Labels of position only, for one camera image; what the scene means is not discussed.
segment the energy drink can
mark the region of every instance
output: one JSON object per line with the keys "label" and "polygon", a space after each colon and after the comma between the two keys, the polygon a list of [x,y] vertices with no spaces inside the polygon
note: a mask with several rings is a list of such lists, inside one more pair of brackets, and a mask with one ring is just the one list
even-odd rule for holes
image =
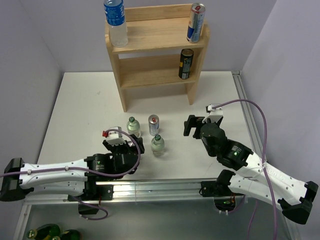
{"label": "energy drink can", "polygon": [[194,3],[191,6],[190,20],[186,39],[190,43],[197,43],[200,40],[201,29],[205,20],[206,7],[202,3]]}
{"label": "energy drink can", "polygon": [[157,115],[150,115],[149,119],[149,133],[152,136],[155,136],[159,133],[159,117]]}
{"label": "energy drink can", "polygon": [[181,79],[189,78],[193,58],[194,51],[192,49],[182,49],[179,66],[179,77]]}

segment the wooden shelf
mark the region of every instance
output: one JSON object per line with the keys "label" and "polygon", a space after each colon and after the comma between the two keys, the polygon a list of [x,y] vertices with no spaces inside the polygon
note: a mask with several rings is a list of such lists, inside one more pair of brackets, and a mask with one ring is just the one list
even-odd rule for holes
{"label": "wooden shelf", "polygon": [[120,87],[130,89],[195,83],[195,74],[188,79],[178,76],[179,62],[179,54],[120,59]]}
{"label": "wooden shelf", "polygon": [[[105,43],[110,57],[115,82],[123,111],[127,111],[126,89],[184,84],[189,104],[192,105],[207,51],[210,29],[204,21],[200,41],[187,40],[191,4],[125,8],[128,44],[111,44],[108,24],[105,23]],[[120,54],[168,49],[193,49],[190,77],[179,75],[180,54],[119,58]]]}
{"label": "wooden shelf", "polygon": [[203,48],[202,37],[197,43],[187,40],[189,17],[127,22],[128,44],[112,46],[113,54],[128,54],[164,49]]}

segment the green bottle on floor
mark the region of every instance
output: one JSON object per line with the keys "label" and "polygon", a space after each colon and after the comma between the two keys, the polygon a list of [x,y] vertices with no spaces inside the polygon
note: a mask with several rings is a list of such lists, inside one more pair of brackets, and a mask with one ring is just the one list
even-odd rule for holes
{"label": "green bottle on floor", "polygon": [[67,230],[60,234],[60,236],[55,236],[51,240],[82,240],[82,235],[77,230]]}
{"label": "green bottle on floor", "polygon": [[60,234],[61,230],[57,224],[46,224],[37,229],[29,230],[26,237],[34,240],[51,240],[52,237]]}

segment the water bottle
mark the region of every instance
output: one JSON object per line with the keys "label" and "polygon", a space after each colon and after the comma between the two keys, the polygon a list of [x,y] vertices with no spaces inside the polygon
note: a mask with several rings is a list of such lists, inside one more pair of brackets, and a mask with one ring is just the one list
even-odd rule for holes
{"label": "water bottle", "polygon": [[126,129],[129,134],[134,134],[137,138],[141,136],[140,123],[133,117],[129,117],[129,121],[126,124]]}
{"label": "water bottle", "polygon": [[159,135],[151,140],[151,150],[155,156],[160,156],[165,152],[165,140]]}
{"label": "water bottle", "polygon": [[124,47],[128,43],[124,0],[104,0],[104,10],[112,45]]}

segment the blue label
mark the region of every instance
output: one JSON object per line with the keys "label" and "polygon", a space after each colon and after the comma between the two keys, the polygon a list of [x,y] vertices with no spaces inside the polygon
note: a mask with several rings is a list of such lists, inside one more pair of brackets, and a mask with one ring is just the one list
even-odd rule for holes
{"label": "blue label", "polygon": [[187,37],[188,39],[191,39],[192,34],[194,34],[194,31],[195,31],[194,28],[188,26],[188,32],[186,33],[186,37]]}
{"label": "blue label", "polygon": [[124,0],[117,6],[104,5],[105,16],[108,24],[119,26],[125,22],[125,7]]}

